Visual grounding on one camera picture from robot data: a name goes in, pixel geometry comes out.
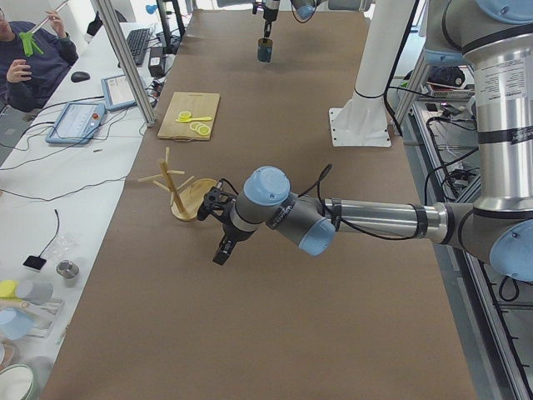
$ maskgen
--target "man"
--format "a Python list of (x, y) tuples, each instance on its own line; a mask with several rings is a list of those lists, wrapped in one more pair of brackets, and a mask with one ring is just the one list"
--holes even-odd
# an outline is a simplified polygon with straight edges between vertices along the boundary
[(62, 19), (55, 11), (47, 14), (57, 36), (39, 29), (33, 37), (44, 54), (35, 52), (26, 57), (18, 34), (35, 25), (8, 22), (0, 9), (0, 98), (25, 113), (46, 104), (77, 60), (76, 46), (65, 32)]

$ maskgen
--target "metal frame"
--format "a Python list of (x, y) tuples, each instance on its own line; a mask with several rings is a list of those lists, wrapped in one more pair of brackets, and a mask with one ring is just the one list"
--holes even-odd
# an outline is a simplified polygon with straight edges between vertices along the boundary
[(118, 61), (122, 66), (122, 70), (126, 75), (126, 79), (130, 85), (138, 107), (141, 109), (142, 116), (144, 118), (147, 127), (151, 127), (156, 122), (152, 105), (148, 102), (144, 86), (142, 85), (141, 77), (137, 71), (135, 63), (133, 61), (132, 54), (126, 42), (126, 38), (120, 28), (120, 23), (117, 19), (115, 9), (111, 5), (110, 0), (95, 0), (97, 9), (100, 12), (100, 16), (103, 22), (103, 26), (106, 28), (109, 42), (113, 48), (113, 51), (117, 55)]

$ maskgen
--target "metal pole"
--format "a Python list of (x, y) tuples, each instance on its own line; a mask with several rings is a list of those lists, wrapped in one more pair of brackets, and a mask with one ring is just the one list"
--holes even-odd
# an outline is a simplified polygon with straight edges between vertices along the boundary
[(141, 113), (144, 117), (147, 127), (151, 127), (156, 122), (156, 118), (153, 113), (152, 106), (150, 105), (150, 102), (148, 102), (144, 85), (142, 84), (137, 68), (135, 67), (132, 54), (126, 42), (126, 38), (124, 37), (124, 34), (120, 28), (120, 23), (118, 22), (115, 9), (111, 5), (110, 0), (95, 0), (95, 3), (98, 11), (100, 12), (103, 26), (106, 28), (109, 42), (111, 43), (113, 51), (118, 57), (118, 61), (122, 66), (124, 74), (126, 75), (126, 79), (132, 90), (133, 97), (137, 101), (138, 107), (141, 109)]
[(359, 4), (359, 11), (362, 13), (368, 11), (372, 3), (372, 0), (361, 0), (361, 4)]
[[(67, 5), (69, 0), (65, 0), (64, 2), (62, 2), (61, 4), (59, 4), (56, 8), (56, 13), (59, 13), (61, 11), (61, 9), (63, 7), (65, 7)], [(38, 31), (39, 29), (41, 29), (45, 23), (47, 23), (49, 21), (48, 17), (44, 18), (38, 25), (36, 25), (35, 27), (33, 27), (33, 29), (30, 31), (31, 33), (35, 33), (36, 31)]]
[[(411, 78), (407, 84), (407, 88), (410, 90), (415, 90), (419, 92), (422, 89), (422, 85), (426, 82), (427, 77), (430, 74), (431, 67), (424, 60), (424, 51), (418, 56), (416, 61), (415, 69), (411, 73)], [(411, 108), (413, 102), (418, 97), (417, 94), (412, 92), (403, 92), (398, 107), (396, 108), (396, 119), (399, 124), (403, 122), (403, 119), (406, 117), (409, 109)]]

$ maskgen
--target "white pole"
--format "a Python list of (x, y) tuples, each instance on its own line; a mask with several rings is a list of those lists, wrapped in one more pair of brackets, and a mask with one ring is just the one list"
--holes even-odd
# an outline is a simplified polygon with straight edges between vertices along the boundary
[(376, 0), (357, 75), (356, 91), (344, 108), (330, 108), (333, 146), (391, 145), (382, 94), (415, 2)]

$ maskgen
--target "black cable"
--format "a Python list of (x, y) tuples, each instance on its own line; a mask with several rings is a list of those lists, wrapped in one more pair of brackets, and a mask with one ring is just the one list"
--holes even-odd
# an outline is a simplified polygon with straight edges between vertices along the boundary
[[(431, 144), (433, 144), (433, 148), (435, 149), (436, 156), (439, 159), (439, 164), (440, 165), (444, 165), (445, 161), (444, 161), (444, 159), (441, 156), (441, 152), (439, 151), (439, 146), (438, 146), (438, 144), (436, 142), (435, 134), (433, 133), (433, 130), (431, 129), (431, 123), (433, 121), (438, 121), (439, 118), (440, 117), (431, 117), (431, 118), (429, 118), (426, 121), (426, 128), (427, 128), (427, 131), (430, 133)], [(442, 171), (444, 171), (445, 178), (446, 179), (450, 179), (450, 172), (448, 171), (448, 168), (446, 168), (446, 165), (444, 165), (444, 167), (442, 168)], [(459, 193), (456, 191), (456, 189), (454, 187), (450, 187), (450, 189), (451, 189), (451, 193), (454, 195), (454, 197), (459, 196)]]
[[(45, 122), (45, 123), (44, 123), (44, 122), (40, 122), (40, 123), (36, 123), (36, 124), (32, 125), (31, 127), (27, 127), (26, 129), (24, 129), (24, 131), (22, 132), (22, 135), (20, 135), (20, 138), (19, 138), (18, 140), (22, 139), (22, 137), (23, 137), (23, 136), (24, 136), (24, 135), (25, 135), (30, 129), (32, 129), (32, 128), (34, 128), (34, 127), (38, 127), (39, 125), (51, 124), (51, 123), (53, 123), (53, 121), (49, 121), (49, 122)], [(29, 140), (30, 140), (31, 138), (34, 138), (34, 137), (36, 137), (36, 136), (42, 134), (44, 131), (46, 131), (47, 128), (49, 128), (49, 127), (46, 127), (46, 128), (44, 128), (43, 130), (41, 130), (40, 132), (35, 133), (35, 134), (33, 134), (33, 135), (27, 137), (27, 139), (26, 139), (26, 148), (18, 148), (17, 146), (8, 146), (7, 144), (3, 144), (3, 143), (1, 143), (1, 142), (0, 142), (0, 147), (2, 147), (2, 148), (11, 148), (12, 150), (18, 150), (19, 152), (26, 152), (26, 151), (30, 148)]]
[(430, 94), (427, 94), (427, 93), (417, 92), (416, 90), (411, 90), (411, 89), (408, 89), (407, 87), (401, 87), (401, 86), (389, 86), (389, 88), (390, 88), (390, 89), (396, 89), (396, 90), (403, 90), (404, 92), (409, 92), (409, 93), (419, 94), (419, 95), (421, 95), (421, 96), (424, 96), (425, 98), (435, 98), (435, 99), (438, 99), (438, 97), (431, 96)]
[(48, 248), (48, 246), (50, 246), (52, 244), (52, 242), (54, 241), (55, 238), (57, 238), (57, 233), (59, 233), (59, 212), (57, 212), (56, 209), (53, 210), (55, 213), (56, 213), (56, 218), (57, 218), (57, 227), (56, 227), (56, 232), (54, 233), (52, 239), (50, 239), (50, 242), (48, 242), (48, 244), (44, 247), (44, 249), (41, 251), (41, 253), (39, 254), (39, 258), (42, 256), (42, 254), (44, 253), (44, 251)]
[(64, 151), (67, 150), (68, 148), (73, 148), (74, 146), (77, 146), (78, 144), (80, 144), (82, 141), (84, 141), (86, 138), (88, 138), (88, 137), (89, 137), (94, 131), (98, 130), (100, 127), (101, 127), (101, 125), (99, 125), (99, 126), (93, 128), (91, 131), (88, 132), (87, 135), (85, 135), (84, 137), (81, 137), (80, 140), (78, 140), (77, 142), (72, 143), (72, 144), (70, 144), (69, 146), (66, 146), (66, 147), (64, 147), (64, 148), (62, 148), (62, 149), (60, 149), (60, 150), (57, 150), (56, 152), (51, 152), (50, 154), (47, 154), (47, 155), (45, 155), (45, 156), (42, 156), (42, 157), (39, 157), (39, 158), (34, 158), (34, 159), (32, 159), (32, 160), (27, 160), (27, 161), (25, 161), (25, 162), (21, 162), (20, 164), (14, 166), (14, 167), (0, 168), (0, 171), (12, 171), (13, 169), (17, 169), (17, 168), (21, 167), (22, 165), (26, 165), (26, 164), (29, 164), (29, 163), (34, 163), (34, 162), (36, 162), (36, 161), (41, 161), (41, 160), (43, 160), (43, 159), (45, 159), (45, 158), (51, 157), (51, 156), (53, 156), (53, 155), (55, 155), (55, 154), (58, 154), (58, 153), (60, 153), (60, 152), (64, 152)]
[(82, 102), (83, 100), (93, 100), (95, 98), (103, 98), (103, 96), (92, 96), (90, 98), (89, 97), (84, 97), (84, 98), (79, 98), (79, 99), (76, 99), (76, 100), (68, 100), (67, 102), (56, 102), (55, 104), (50, 104), (49, 106), (41, 108), (36, 116), (40, 115), (44, 110), (48, 110), (49, 108), (52, 108), (52, 107), (61, 106), (63, 104), (67, 104), (67, 103)]
[(455, 178), (455, 179), (461, 179), (463, 178), (465, 175), (468, 176), (468, 177), (474, 177), (476, 174), (471, 172), (471, 171), (474, 171), (476, 169), (479, 169), (478, 167), (476, 168), (472, 168), (472, 169), (455, 169), (453, 171), (450, 172), (450, 179), (448, 179), (447, 177), (445, 177), (442, 182), (441, 182), (441, 191), (442, 191), (442, 195), (444, 196), (444, 199), (446, 200), (449, 200), (451, 202), (454, 202), (456, 199), (455, 198), (452, 198), (452, 197), (447, 197), (446, 194), (444, 193), (444, 185), (446, 184), (449, 188), (451, 188), (451, 185), (453, 185), (453, 181), (451, 179)]
[(518, 282), (515, 279), (511, 279), (511, 281), (513, 282), (513, 287), (515, 288), (515, 294), (512, 295), (511, 297), (505, 297), (503, 295), (503, 288), (506, 285), (506, 282), (507, 282), (508, 279), (509, 279), (509, 277), (505, 276), (501, 280), (500, 287), (498, 288), (498, 294), (500, 295), (500, 298), (504, 302), (510, 303), (510, 302), (514, 302), (518, 298), (518, 296), (520, 296), (520, 288), (518, 287)]
[(311, 190), (313, 190), (316, 186), (318, 186), (318, 184), (320, 184), (320, 181), (322, 179), (324, 179), (326, 177), (326, 175), (328, 173), (330, 173), (331, 169), (333, 168), (333, 164), (329, 163), (326, 165), (326, 167), (322, 170), (322, 172), (320, 173), (320, 175), (318, 176), (318, 179), (309, 187), (307, 188), (306, 190), (304, 190), (302, 193), (300, 193), (298, 195), (299, 198), (301, 198), (302, 196), (305, 196), (306, 194), (308, 194)]
[(224, 177), (220, 179), (220, 182), (224, 182), (224, 183), (227, 183), (230, 188), (232, 188), (232, 191), (235, 193), (235, 194), (239, 194), (239, 192), (235, 189), (235, 187), (232, 185), (232, 183), (230, 181), (228, 181), (227, 179), (225, 179)]
[(141, 133), (141, 129), (142, 127), (144, 127), (147, 123), (146, 122), (143, 122), (142, 125), (139, 127), (139, 135), (143, 136), (144, 137), (144, 133)]
[[(438, 144), (436, 142), (436, 136), (433, 133), (433, 130), (431, 129), (431, 123), (433, 123), (434, 121), (437, 121), (439, 123), (443, 123), (443, 122), (444, 123), (449, 123), (451, 125), (457, 126), (459, 128), (462, 128), (462, 129), (465, 129), (465, 130), (468, 130), (468, 131), (470, 131), (470, 130), (474, 131), (475, 129), (470, 129), (468, 127), (464, 127), (464, 126), (462, 126), (462, 125), (460, 125), (458, 123), (452, 122), (448, 118), (444, 118), (444, 117), (440, 117), (440, 116), (439, 117), (431, 117), (431, 118), (429, 118), (426, 121), (426, 128), (427, 128), (427, 131), (430, 134), (431, 143), (433, 144), (433, 148), (435, 149), (436, 156), (439, 159), (439, 163), (443, 166), (442, 170), (444, 171), (445, 181), (447, 180), (447, 181), (449, 181), (451, 183), (450, 172), (448, 171), (448, 168), (446, 167), (446, 163), (445, 163), (444, 159), (441, 156), (441, 152), (440, 152)], [(471, 120), (459, 119), (459, 120), (456, 120), (456, 121), (457, 122), (470, 122)], [(450, 190), (451, 190), (451, 193), (454, 195), (455, 198), (457, 198), (459, 196), (459, 192), (457, 192), (455, 187), (450, 185)]]
[(413, 8), (411, 10), (411, 15), (409, 16), (409, 21), (407, 22), (406, 29), (403, 32), (403, 37), (401, 38), (400, 48), (398, 48), (398, 52), (396, 53), (396, 59), (394, 60), (394, 64), (392, 65), (391, 74), (389, 75), (389, 79), (385, 86), (385, 93), (383, 94), (383, 102), (385, 103), (385, 108), (391, 115), (392, 121), (394, 122), (394, 125), (396, 126), (398, 134), (402, 137), (403, 137), (403, 132), (401, 130), (400, 123), (396, 119), (396, 112), (392, 109), (389, 103), (389, 100), (387, 99), (387, 94), (389, 92), (389, 88), (391, 87), (392, 79), (394, 79), (394, 73), (396, 72), (398, 63), (400, 62), (401, 53), (403, 52), (403, 49), (407, 43), (407, 39), (409, 38), (409, 35), (411, 34), (411, 26), (413, 24), (413, 21), (415, 20), (416, 10), (418, 9), (418, 4), (419, 4), (419, 0), (415, 0), (413, 4)]
[(300, 19), (299, 17), (296, 16), (296, 9), (295, 9), (294, 4), (292, 3), (292, 0), (291, 0), (292, 16), (294, 17), (294, 19), (296, 19), (296, 21), (298, 23), (308, 23), (309, 21), (311, 21), (311, 18), (313, 18), (315, 16), (317, 8), (318, 8), (318, 5), (316, 5), (316, 0), (313, 0), (313, 12), (311, 13), (311, 15), (309, 17), (307, 17), (307, 19), (302, 20), (302, 19)]
[[(305, 194), (309, 190), (311, 190), (313, 187), (316, 186), (316, 196), (318, 197), (318, 201), (322, 205), (322, 215), (325, 214), (325, 211), (328, 211), (331, 215), (335, 215), (333, 213), (333, 211), (326, 205), (326, 202), (324, 201), (324, 199), (321, 196), (321, 190), (320, 190), (321, 182), (326, 177), (326, 175), (331, 171), (331, 168), (332, 168), (332, 164), (327, 164), (326, 167), (320, 173), (320, 175), (319, 175), (318, 179), (316, 180), (316, 182), (310, 187), (310, 189), (308, 189), (307, 191), (304, 192), (304, 194)], [(363, 229), (362, 227), (358, 227), (357, 225), (355, 225), (354, 223), (352, 223), (350, 221), (347, 221), (343, 217), (340, 217), (340, 219), (341, 219), (341, 222), (345, 223), (348, 227), (350, 227), (352, 229), (355, 229), (356, 231), (358, 231), (360, 233), (365, 233), (368, 236), (372, 236), (373, 238), (378, 238), (378, 239), (382, 239), (382, 240), (390, 240), (390, 241), (398, 241), (398, 240), (413, 239), (413, 238), (416, 237), (415, 235), (409, 236), (409, 237), (394, 237), (394, 238), (393, 237), (388, 237), (388, 236), (382, 236), (382, 235), (379, 235), (377, 233), (369, 232), (366, 229)]]
[[(114, 123), (117, 123), (118, 121), (120, 121), (120, 120), (122, 120), (124, 117), (126, 117), (126, 113), (127, 113), (127, 110), (128, 110), (129, 108), (130, 108), (130, 107), (126, 108), (126, 112), (124, 113), (124, 115), (123, 115), (120, 119), (118, 119), (118, 120), (116, 120), (115, 122), (113, 122), (113, 123), (109, 126), (109, 129), (111, 129), (111, 126), (112, 126)], [(72, 143), (72, 144), (70, 144), (70, 145), (68, 145), (68, 146), (66, 146), (66, 147), (63, 147), (62, 149), (57, 150), (56, 152), (51, 152), (50, 154), (47, 154), (47, 155), (45, 155), (45, 156), (42, 156), (42, 157), (39, 157), (39, 158), (34, 158), (34, 159), (32, 159), (32, 160), (27, 160), (27, 161), (25, 161), (25, 162), (21, 162), (20, 164), (14, 166), (14, 167), (0, 168), (0, 171), (11, 171), (11, 170), (13, 170), (13, 169), (17, 169), (17, 168), (19, 168), (19, 167), (21, 167), (21, 166), (23, 166), (23, 165), (26, 165), (26, 164), (29, 164), (29, 163), (34, 163), (34, 162), (36, 162), (36, 161), (41, 161), (41, 160), (43, 160), (43, 159), (45, 159), (45, 158), (51, 157), (51, 156), (53, 156), (53, 155), (55, 155), (55, 154), (58, 154), (58, 153), (60, 153), (60, 152), (64, 152), (64, 151), (67, 150), (68, 148), (73, 148), (73, 147), (77, 146), (78, 144), (80, 144), (81, 142), (83, 142), (85, 139), (89, 138), (94, 132), (96, 132), (96, 131), (97, 131), (98, 129), (100, 129), (102, 126), (104, 126), (104, 125), (110, 123), (114, 118), (116, 118), (117, 116), (119, 116), (121, 113), (122, 113), (122, 111), (119, 112), (118, 114), (113, 115), (109, 121), (106, 121), (106, 122), (104, 122), (104, 123), (101, 123), (101, 124), (98, 125), (97, 127), (94, 127), (94, 128), (93, 128), (92, 130), (90, 130), (85, 136), (80, 137), (79, 140), (78, 140), (77, 142), (74, 142), (74, 143)], [(101, 141), (107, 140), (107, 139), (109, 138), (109, 129), (107, 130), (107, 135), (106, 135), (106, 137), (104, 137), (104, 138), (96, 138), (96, 140), (101, 140)]]
[[(106, 133), (106, 136), (105, 137), (93, 137), (92, 140), (100, 140), (100, 141), (104, 141), (104, 140), (108, 140), (109, 139), (109, 133), (111, 132), (111, 127), (115, 124), (115, 123), (118, 123), (120, 122), (121, 120), (123, 120), (125, 117), (126, 117), (126, 114), (128, 112), (128, 110), (132, 107), (135, 107), (135, 106), (130, 106), (130, 107), (126, 107), (124, 110), (122, 110), (121, 112), (113, 115), (109, 121), (106, 121), (104, 123), (102, 123), (100, 126), (104, 126), (104, 125), (107, 125), (108, 123), (111, 123), (109, 125), (109, 127), (107, 128), (107, 133)], [(118, 117), (119, 115), (121, 115), (122, 113), (124, 113), (118, 120), (116, 121), (113, 121), (113, 119), (115, 119), (116, 117)]]
[(44, 198), (44, 197), (33, 197), (33, 196), (26, 196), (25, 194), (20, 194), (20, 193), (15, 193), (15, 192), (10, 192), (6, 189), (1, 189), (0, 188), (0, 192), (5, 192), (5, 193), (8, 193), (8, 194), (11, 194), (13, 196), (17, 196), (18, 198), (27, 198), (28, 200), (38, 200), (40, 202), (53, 202), (54, 200), (58, 200), (59, 198), (65, 198), (66, 196), (70, 196), (71, 194), (74, 194), (74, 193), (79, 193), (81, 192), (82, 190), (86, 190), (86, 189), (90, 189), (90, 188), (95, 188), (96, 186), (100, 186), (100, 185), (103, 185), (104, 183), (109, 183), (109, 182), (118, 182), (118, 181), (121, 181), (123, 179), (126, 179), (126, 176), (123, 176), (123, 177), (119, 177), (117, 179), (106, 179), (105, 181), (101, 181), (99, 183), (90, 183), (88, 185), (85, 185), (83, 187), (80, 187), (79, 189), (76, 189), (76, 190), (72, 190), (71, 192), (67, 192), (65, 194), (61, 194), (59, 196), (55, 196), (55, 197), (51, 197), (51, 198)]
[(466, 152), (465, 154), (463, 154), (462, 156), (456, 158), (455, 160), (452, 160), (452, 161), (449, 161), (449, 162), (445, 162), (443, 165), (440, 165), (439, 167), (435, 167), (435, 168), (433, 168), (431, 171), (429, 171), (427, 173), (426, 180), (424, 181), (424, 205), (425, 206), (427, 206), (427, 185), (428, 185), (428, 182), (430, 181), (431, 175), (436, 173), (439, 169), (442, 169), (444, 167), (447, 167), (447, 166), (450, 166), (452, 164), (458, 163), (459, 161), (464, 160), (465, 158), (468, 158), (469, 156), (471, 156), (472, 154), (474, 154), (478, 150), (479, 150), (478, 147), (473, 148), (469, 152)]

